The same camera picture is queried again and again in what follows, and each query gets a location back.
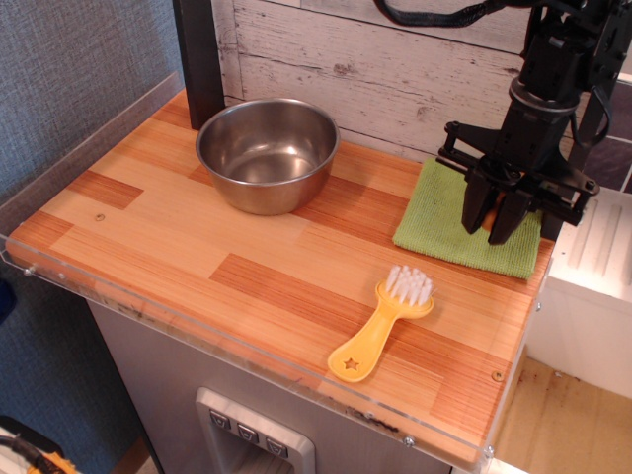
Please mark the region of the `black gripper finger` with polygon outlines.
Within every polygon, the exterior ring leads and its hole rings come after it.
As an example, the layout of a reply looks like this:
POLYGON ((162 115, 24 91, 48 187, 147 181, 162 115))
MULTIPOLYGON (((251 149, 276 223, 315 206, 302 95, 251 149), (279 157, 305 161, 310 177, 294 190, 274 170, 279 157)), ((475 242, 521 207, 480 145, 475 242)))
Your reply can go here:
POLYGON ((488 243, 505 244, 519 228, 532 207, 532 196, 523 192, 504 193, 494 228, 489 233, 488 243))
POLYGON ((496 200, 499 189, 479 169, 471 170, 466 181, 461 222, 469 234, 474 234, 482 227, 485 214, 496 200))

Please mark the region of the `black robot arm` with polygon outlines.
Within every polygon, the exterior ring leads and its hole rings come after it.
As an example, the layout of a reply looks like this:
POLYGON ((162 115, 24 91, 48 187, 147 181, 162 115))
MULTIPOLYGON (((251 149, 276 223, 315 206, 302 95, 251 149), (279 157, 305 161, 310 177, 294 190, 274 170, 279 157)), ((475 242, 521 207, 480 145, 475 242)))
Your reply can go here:
POLYGON ((461 223, 477 232, 490 212, 491 245, 506 243, 527 215, 541 210, 578 224, 597 182, 565 158, 570 131, 590 150, 608 135, 609 102, 631 43, 628 1, 535 1, 523 65, 509 88, 500 129, 450 122, 439 162, 463 174, 461 223))

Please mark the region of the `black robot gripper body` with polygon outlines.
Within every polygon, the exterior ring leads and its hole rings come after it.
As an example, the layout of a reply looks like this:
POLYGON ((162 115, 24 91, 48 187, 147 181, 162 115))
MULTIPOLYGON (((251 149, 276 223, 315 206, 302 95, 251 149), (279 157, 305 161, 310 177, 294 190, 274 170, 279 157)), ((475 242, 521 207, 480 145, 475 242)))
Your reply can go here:
POLYGON ((471 170, 479 169, 496 184, 499 193, 531 195, 530 212, 541 210, 579 224, 599 187, 567 161, 560 143, 567 129, 583 148, 600 142, 598 135, 580 139, 576 110, 583 91, 570 87, 560 97, 545 98, 533 87, 513 81, 509 94, 511 104, 499 129, 448 123, 438 161, 463 174, 465 181, 471 170))

